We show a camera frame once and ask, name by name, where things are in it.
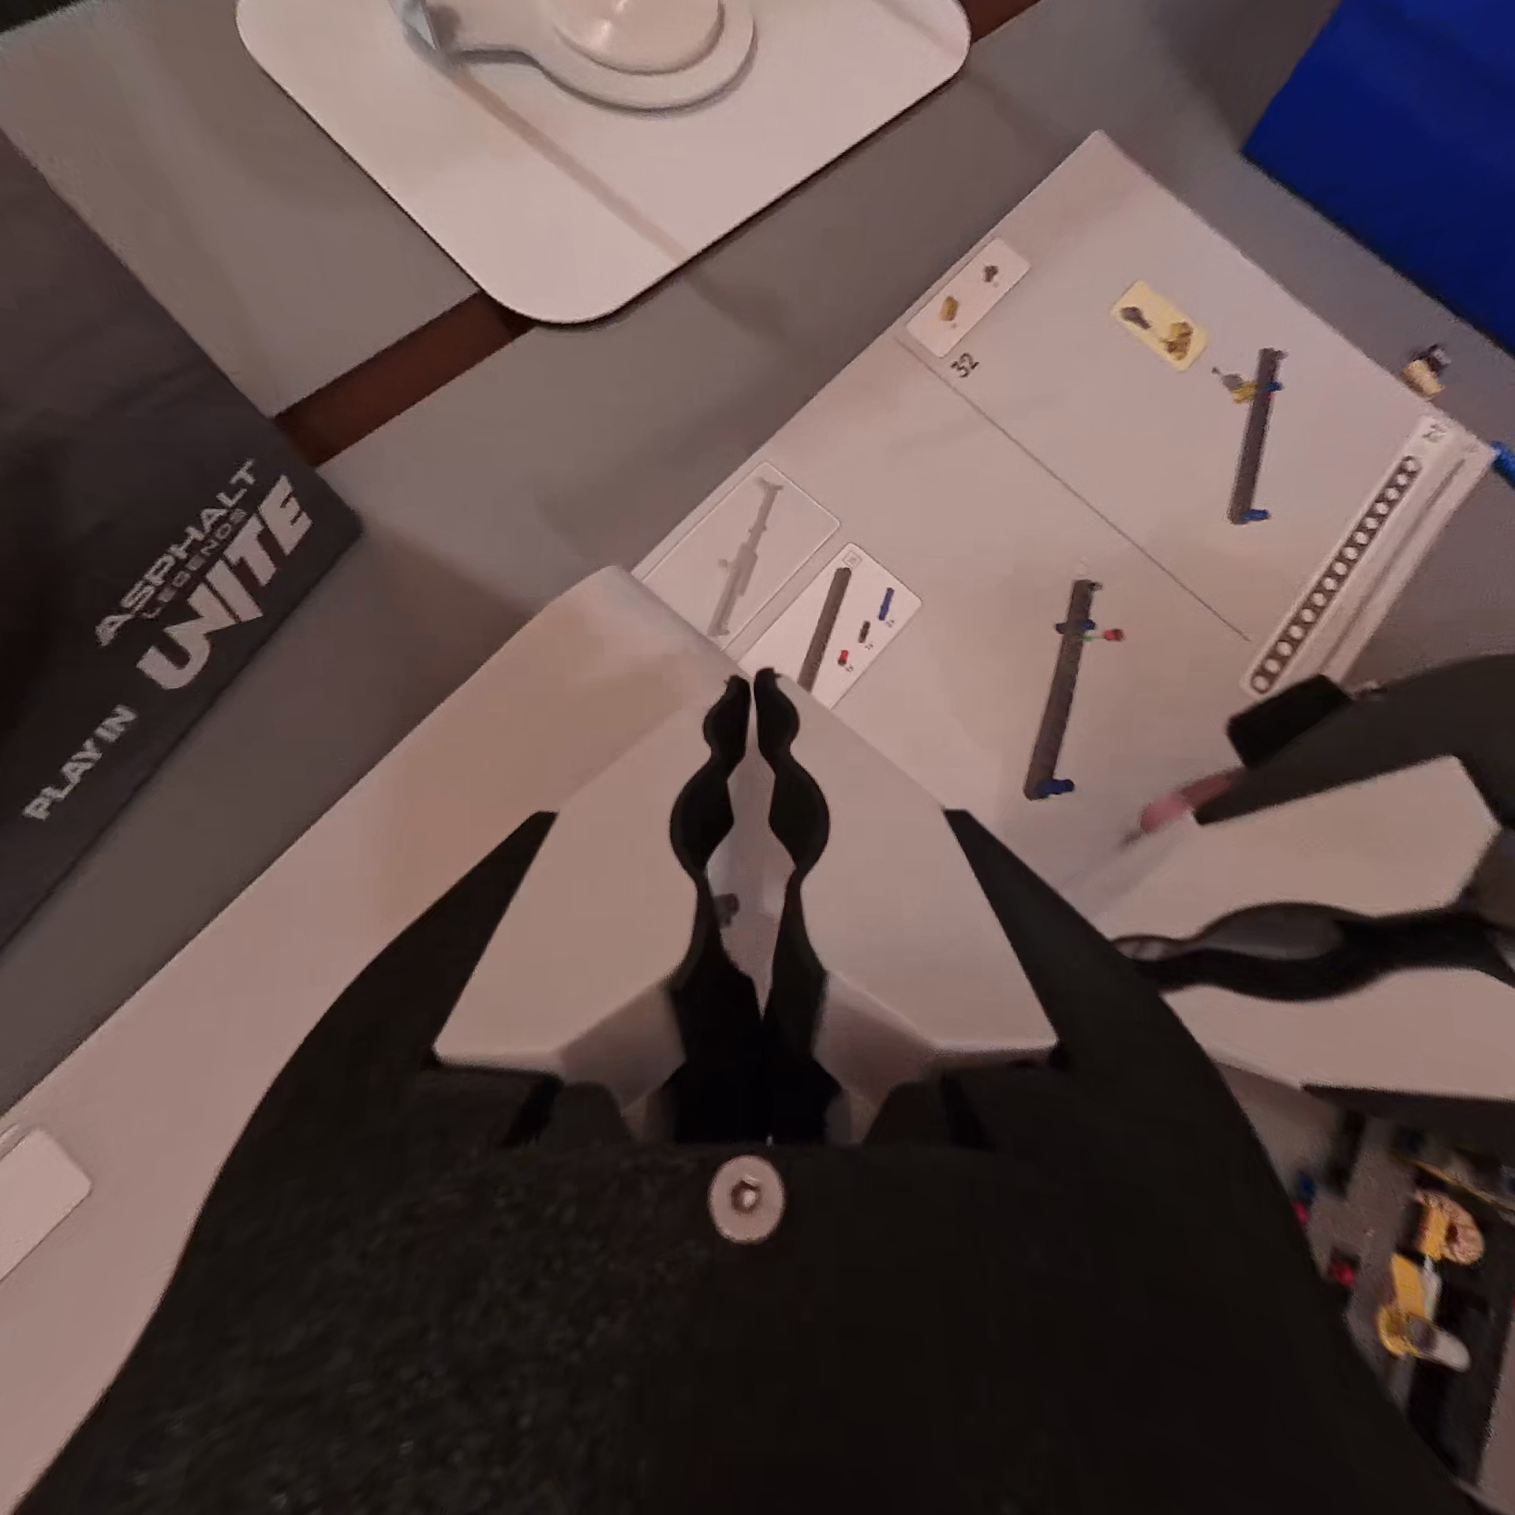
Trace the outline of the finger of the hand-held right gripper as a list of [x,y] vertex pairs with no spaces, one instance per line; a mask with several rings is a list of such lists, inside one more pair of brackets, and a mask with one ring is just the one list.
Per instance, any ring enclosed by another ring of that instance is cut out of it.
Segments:
[[1515,1088],[1515,988],[1471,970],[1395,972],[1328,1004],[1204,986],[1170,1008],[1220,1064],[1294,1088]]
[[1240,818],[1184,816],[1091,871],[1091,921],[1110,941],[1189,941],[1276,900],[1424,914],[1464,893],[1496,841],[1461,760],[1428,760]]

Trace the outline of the lego instruction booklet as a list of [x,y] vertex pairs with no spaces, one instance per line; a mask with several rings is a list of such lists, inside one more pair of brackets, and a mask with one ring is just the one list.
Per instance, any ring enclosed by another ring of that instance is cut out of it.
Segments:
[[6,1513],[164,1300],[253,1098],[506,834],[778,672],[1091,887],[1224,720],[1339,678],[1492,447],[1079,141],[639,574],[524,623],[6,1115]]

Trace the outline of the blue plastic bin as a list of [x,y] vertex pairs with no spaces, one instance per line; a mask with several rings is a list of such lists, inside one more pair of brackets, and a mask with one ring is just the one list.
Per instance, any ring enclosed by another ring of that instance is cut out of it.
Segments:
[[1344,0],[1243,160],[1515,351],[1515,6]]

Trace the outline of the white desk stand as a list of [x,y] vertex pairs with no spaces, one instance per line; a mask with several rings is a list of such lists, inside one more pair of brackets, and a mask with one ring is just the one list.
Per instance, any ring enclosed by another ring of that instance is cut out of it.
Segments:
[[270,82],[495,306],[616,314],[945,89],[950,0],[244,0]]

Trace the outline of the person's right hand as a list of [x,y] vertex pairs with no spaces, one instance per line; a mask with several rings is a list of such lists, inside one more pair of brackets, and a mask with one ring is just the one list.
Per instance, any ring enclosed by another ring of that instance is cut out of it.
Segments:
[[1181,822],[1184,816],[1209,806],[1215,798],[1224,798],[1237,784],[1237,777],[1240,777],[1240,769],[1224,769],[1224,773],[1209,773],[1204,781],[1189,781],[1189,784],[1146,800],[1138,809],[1138,834],[1156,834],[1170,822]]

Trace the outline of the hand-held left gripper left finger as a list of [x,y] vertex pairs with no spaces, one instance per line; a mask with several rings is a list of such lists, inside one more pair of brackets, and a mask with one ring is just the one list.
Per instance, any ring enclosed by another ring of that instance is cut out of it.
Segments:
[[686,1143],[759,1140],[759,1004],[710,887],[749,722],[729,678],[559,806],[439,1033],[441,1064],[653,1103]]

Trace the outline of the partly built lego chassis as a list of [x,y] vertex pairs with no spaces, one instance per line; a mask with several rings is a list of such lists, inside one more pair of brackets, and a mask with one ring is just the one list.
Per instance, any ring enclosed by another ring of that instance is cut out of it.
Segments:
[[1511,1513],[1511,1169],[1428,1127],[1339,1109],[1294,1213],[1378,1385],[1486,1513]]

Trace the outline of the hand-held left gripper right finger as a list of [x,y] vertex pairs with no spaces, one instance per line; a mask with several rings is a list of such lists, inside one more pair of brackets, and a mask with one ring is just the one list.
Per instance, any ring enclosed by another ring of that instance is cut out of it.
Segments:
[[948,809],[789,678],[757,678],[757,742],[789,859],[767,1135],[847,1143],[902,1085],[1048,1057],[1058,1033]]

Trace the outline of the lego set box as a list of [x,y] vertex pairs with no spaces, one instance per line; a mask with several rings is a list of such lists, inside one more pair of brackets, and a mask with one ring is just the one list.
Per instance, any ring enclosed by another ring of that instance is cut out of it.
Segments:
[[353,510],[6,137],[6,945],[353,539]]

